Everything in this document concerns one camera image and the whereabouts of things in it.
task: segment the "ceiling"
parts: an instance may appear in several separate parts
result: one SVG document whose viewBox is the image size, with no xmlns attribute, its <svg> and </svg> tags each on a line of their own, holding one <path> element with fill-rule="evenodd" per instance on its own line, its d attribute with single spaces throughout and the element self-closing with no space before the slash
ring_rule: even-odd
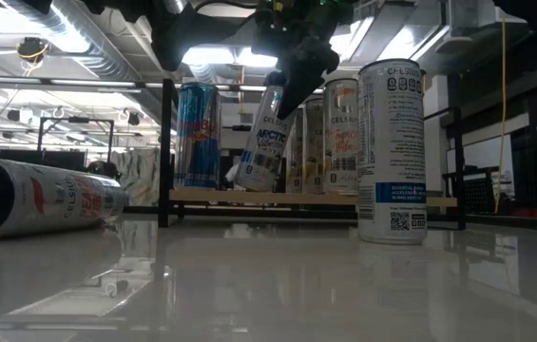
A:
<svg viewBox="0 0 537 342">
<path fill-rule="evenodd" d="M 69 0 L 54 0 L 53 4 L 59 5 Z M 193 5 L 198 5 L 200 0 L 192 1 Z M 491 4 L 491 0 L 479 0 L 478 4 L 484 6 Z M 166 72 L 158 66 L 155 56 L 148 50 L 150 38 L 148 37 L 147 24 L 144 19 L 134 25 L 128 25 L 119 11 L 107 9 L 101 15 L 91 14 L 81 3 L 73 2 L 72 12 L 80 14 L 75 23 L 84 23 L 80 27 L 75 27 L 74 34 L 85 35 L 95 34 L 93 42 L 97 43 L 101 53 L 108 53 L 112 60 L 117 61 L 120 67 L 126 68 L 126 78 L 134 78 L 143 81 L 160 82 L 165 77 L 170 77 L 177 82 L 193 80 L 193 74 L 186 63 L 182 63 L 179 69 L 173 73 Z M 231 20 L 240 20 L 248 15 L 248 9 L 238 9 L 226 5 L 215 4 L 206 6 L 201 10 L 204 14 L 214 16 L 232 17 Z M 452 11 L 450 3 L 440 0 L 418 0 L 415 3 L 393 2 L 393 1 L 373 1 L 361 0 L 355 4 L 355 24 L 351 25 L 353 33 L 339 38 L 333 38 L 332 45 L 337 52 L 342 55 L 344 61 L 338 70 L 330 75 L 325 75 L 327 81 L 336 78 L 354 77 L 358 70 L 364 65 L 376 59 L 393 57 L 413 57 L 417 59 L 421 66 L 429 73 L 447 73 L 469 67 L 477 63 L 477 52 L 482 58 L 488 58 L 490 53 L 497 53 L 499 42 L 498 16 L 493 16 L 491 22 L 478 21 L 468 24 L 467 19 L 472 16 L 472 11 Z M 243 49 L 251 45 L 251 39 L 255 23 L 251 21 L 241 28 L 234 36 L 224 40 L 217 46 L 209 48 L 222 48 L 229 51 L 234 58 L 239 61 Z M 519 31 L 515 37 L 523 37 L 529 30 L 520 24 L 513 31 Z M 444 40 L 451 37 L 463 36 L 471 37 L 471 42 L 466 43 L 459 51 L 452 52 L 451 49 L 441 48 Z M 38 68 L 32 70 L 29 75 L 42 78 L 66 78 L 66 79 L 98 79 L 98 75 L 92 67 L 89 67 L 89 56 L 81 51 L 71 53 L 63 48 L 63 40 L 53 32 L 47 32 L 37 23 L 33 23 L 26 17 L 14 15 L 10 10 L 0 8 L 0 76 L 17 76 L 28 73 L 30 64 L 23 62 L 15 53 L 16 45 L 24 37 L 40 37 L 49 43 L 49 50 Z M 482 44 L 490 42 L 489 48 L 481 48 Z M 272 70 L 269 66 L 245 66 L 232 67 L 228 65 L 213 65 L 217 75 L 217 83 L 241 83 L 246 85 L 261 86 L 264 77 Z M 110 119 L 116 124 L 116 132 L 124 134 L 118 136 L 114 141 L 115 146 L 155 146 L 158 142 L 158 132 L 160 130 L 160 100 L 161 92 L 156 90 L 144 90 L 144 96 L 134 96 L 127 93 L 109 92 L 96 93 L 84 91 L 59 91 L 0 88 L 0 112 L 6 102 L 12 97 L 9 106 L 0 116 L 0 143 L 6 146 L 7 143 L 16 143 L 12 148 L 23 148 L 19 143 L 35 143 L 37 140 L 38 123 L 41 116 L 56 116 L 63 111 L 64 117 L 83 116 L 93 119 Z M 223 102 L 238 103 L 258 103 L 258 94 L 245 94 L 240 97 L 238 94 L 230 94 L 224 98 Z M 7 113 L 11 109 L 18 109 L 22 113 L 29 114 L 32 120 L 26 122 L 13 122 L 7 119 Z M 127 123 L 129 113 L 140 113 L 140 124 L 132 126 Z M 223 112 L 222 116 L 237 116 L 233 110 Z M 44 142 L 50 145 L 65 143 L 71 145 L 65 131 L 70 130 L 92 130 L 103 131 L 105 127 L 98 127 L 96 124 L 88 127 L 75 127 L 70 123 L 63 123 L 62 129 L 57 128 L 56 133 L 48 134 Z M 6 129 L 12 129 L 14 138 L 10 136 L 4 138 Z M 131 133 L 138 133 L 137 136 L 129 136 Z M 93 136 L 93 140 L 85 143 L 95 146 L 95 150 L 102 150 L 107 142 L 106 134 Z M 35 145 L 24 146 L 35 148 Z"/>
</svg>

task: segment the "qr code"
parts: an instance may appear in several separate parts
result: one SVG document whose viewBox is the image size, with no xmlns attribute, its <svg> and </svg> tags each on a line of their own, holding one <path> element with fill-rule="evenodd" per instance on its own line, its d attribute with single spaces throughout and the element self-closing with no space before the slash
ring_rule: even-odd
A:
<svg viewBox="0 0 537 342">
<path fill-rule="evenodd" d="M 410 230 L 410 213 L 391 213 L 391 230 Z"/>
</svg>

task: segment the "celsius can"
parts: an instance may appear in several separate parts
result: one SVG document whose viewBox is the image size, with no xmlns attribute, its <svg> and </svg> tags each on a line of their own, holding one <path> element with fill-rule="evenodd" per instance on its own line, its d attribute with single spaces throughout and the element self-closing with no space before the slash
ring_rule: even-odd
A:
<svg viewBox="0 0 537 342">
<path fill-rule="evenodd" d="M 302 127 L 304 125 L 303 110 L 296 109 L 292 114 L 294 116 L 294 127 L 291 130 L 289 139 L 289 149 L 287 151 L 287 183 L 286 192 L 299 194 L 302 192 L 302 165 L 304 164 L 303 135 Z"/>
<path fill-rule="evenodd" d="M 214 85 L 180 90 L 173 187 L 216 189 L 220 180 L 220 94 Z"/>
<path fill-rule="evenodd" d="M 126 194 L 108 177 L 0 160 L 0 238 L 115 219 Z"/>
<path fill-rule="evenodd" d="M 323 192 L 323 99 L 306 101 L 304 108 L 304 194 Z"/>
<path fill-rule="evenodd" d="M 272 192 L 295 118 L 293 114 L 283 120 L 277 118 L 282 92 L 282 86 L 269 85 L 261 95 L 258 115 L 240 156 L 239 170 L 234 180 L 246 189 Z"/>
<path fill-rule="evenodd" d="M 359 236 L 417 244 L 427 235 L 422 75 L 406 59 L 359 71 Z"/>
<path fill-rule="evenodd" d="M 356 80 L 333 80 L 325 85 L 325 179 L 326 193 L 356 195 L 356 155 L 359 116 Z"/>
</svg>

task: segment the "aluminum can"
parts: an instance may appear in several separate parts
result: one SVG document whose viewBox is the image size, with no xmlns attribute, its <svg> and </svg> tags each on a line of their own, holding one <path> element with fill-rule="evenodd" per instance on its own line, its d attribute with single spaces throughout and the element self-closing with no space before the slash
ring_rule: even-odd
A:
<svg viewBox="0 0 537 342">
<path fill-rule="evenodd" d="M 214 85 L 180 90 L 173 187 L 217 189 L 220 181 L 220 94 Z"/>
<path fill-rule="evenodd" d="M 326 193 L 356 195 L 356 156 L 359 116 L 356 109 L 356 79 L 333 80 L 325 85 L 325 175 Z"/>
<path fill-rule="evenodd" d="M 108 177 L 0 160 L 0 238 L 87 228 L 125 205 L 125 191 Z"/>
<path fill-rule="evenodd" d="M 235 183 L 248 190 L 271 192 L 295 116 L 277 118 L 283 88 L 269 85 L 261 95 L 258 114 L 240 156 Z"/>
<path fill-rule="evenodd" d="M 418 244 L 427 235 L 422 75 L 406 59 L 359 71 L 359 237 Z"/>
<path fill-rule="evenodd" d="M 304 194 L 323 192 L 323 99 L 308 100 L 304 106 Z"/>
<path fill-rule="evenodd" d="M 299 194 L 302 192 L 302 165 L 304 164 L 303 139 L 304 136 L 304 111 L 299 108 L 291 115 L 294 115 L 294 126 L 288 142 L 287 150 L 287 182 L 285 191 L 290 194 Z"/>
</svg>

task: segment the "white can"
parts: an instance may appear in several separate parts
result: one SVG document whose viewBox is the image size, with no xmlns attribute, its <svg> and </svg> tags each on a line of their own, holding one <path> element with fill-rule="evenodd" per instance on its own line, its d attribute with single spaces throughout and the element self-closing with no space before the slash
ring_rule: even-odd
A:
<svg viewBox="0 0 537 342">
<path fill-rule="evenodd" d="M 325 175 L 326 193 L 356 195 L 356 157 L 359 116 L 356 109 L 356 79 L 333 80 L 325 85 Z"/>
<path fill-rule="evenodd" d="M 418 244 L 427 235 L 422 75 L 406 59 L 359 71 L 359 236 Z"/>
<path fill-rule="evenodd" d="M 323 193 L 323 99 L 304 106 L 304 194 Z"/>
<path fill-rule="evenodd" d="M 258 115 L 240 156 L 234 182 L 246 189 L 272 192 L 294 115 L 277 118 L 283 88 L 269 85 L 261 95 Z"/>
<path fill-rule="evenodd" d="M 0 160 L 0 238 L 115 219 L 126 193 L 104 176 Z"/>
<path fill-rule="evenodd" d="M 295 116 L 287 150 L 287 183 L 286 192 L 299 194 L 302 192 L 302 165 L 304 164 L 302 109 L 296 109 L 291 115 Z"/>
</svg>

